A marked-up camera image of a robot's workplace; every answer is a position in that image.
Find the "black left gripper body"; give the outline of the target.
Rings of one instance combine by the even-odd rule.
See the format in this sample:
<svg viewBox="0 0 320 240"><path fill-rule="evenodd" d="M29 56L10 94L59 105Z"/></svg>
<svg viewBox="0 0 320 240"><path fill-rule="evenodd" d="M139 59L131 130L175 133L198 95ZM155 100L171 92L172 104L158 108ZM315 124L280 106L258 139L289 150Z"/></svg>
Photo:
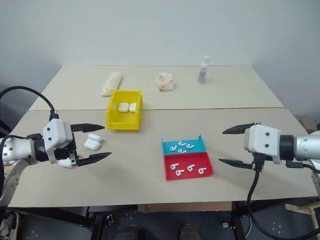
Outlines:
<svg viewBox="0 0 320 240"><path fill-rule="evenodd" d="M80 157L77 153L77 145L74 132L81 131L81 124L64 124L67 134L70 134L72 139L65 146L60 146L54 150L54 156L57 161L69 159L71 166L80 166Z"/></svg>

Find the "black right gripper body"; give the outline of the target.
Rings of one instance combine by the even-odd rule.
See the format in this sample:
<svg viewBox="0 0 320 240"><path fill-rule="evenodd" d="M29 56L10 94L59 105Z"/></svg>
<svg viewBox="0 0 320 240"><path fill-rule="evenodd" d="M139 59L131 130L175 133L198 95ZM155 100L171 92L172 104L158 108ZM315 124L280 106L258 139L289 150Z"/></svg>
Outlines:
<svg viewBox="0 0 320 240"><path fill-rule="evenodd" d="M244 142L243 142L243 148L251 153L251 151L249 151L249 135L250 135L250 127L255 126L255 125L260 125L261 122L260 121L254 121L252 123L248 123L244 125ZM252 165L252 169L254 171L262 171L264 168L264 163L265 163L265 155L262 153L256 153L256 152L252 152L252 156L253 156L253 161L251 163Z"/></svg>

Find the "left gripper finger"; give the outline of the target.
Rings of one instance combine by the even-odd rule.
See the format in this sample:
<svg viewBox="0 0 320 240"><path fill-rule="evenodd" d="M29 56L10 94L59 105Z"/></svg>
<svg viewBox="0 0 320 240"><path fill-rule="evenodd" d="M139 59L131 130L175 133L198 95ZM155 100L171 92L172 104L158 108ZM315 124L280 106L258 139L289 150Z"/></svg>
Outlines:
<svg viewBox="0 0 320 240"><path fill-rule="evenodd" d="M108 157L111 154L112 154L111 152L102 152L102 153L89 155L87 158L83 158L83 159L79 159L78 158L76 165L78 167L82 167L82 166L85 166L85 165L94 164L94 163L97 163L100 160Z"/></svg>
<svg viewBox="0 0 320 240"><path fill-rule="evenodd" d="M90 133L98 130L102 130L105 127L99 124L91 124L91 123L80 123L80 124L71 124L71 131L75 132L83 132Z"/></svg>

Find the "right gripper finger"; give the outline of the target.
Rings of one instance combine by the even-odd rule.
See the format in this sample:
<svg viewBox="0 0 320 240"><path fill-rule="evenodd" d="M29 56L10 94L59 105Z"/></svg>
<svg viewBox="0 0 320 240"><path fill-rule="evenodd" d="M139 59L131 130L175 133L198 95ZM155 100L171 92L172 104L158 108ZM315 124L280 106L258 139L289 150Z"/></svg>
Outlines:
<svg viewBox="0 0 320 240"><path fill-rule="evenodd" d="M249 129L250 127L254 126L256 123L247 123L247 124L240 124L233 127L230 127L222 132L223 135L238 135L238 134L244 134L246 129Z"/></svg>
<svg viewBox="0 0 320 240"><path fill-rule="evenodd" d="M252 164L244 163L244 162L242 162L240 160L225 159L225 158L219 158L218 160L220 162L228 164L228 165L230 165L232 167L242 168L242 169L249 169L249 170L253 169L253 165Z"/></svg>

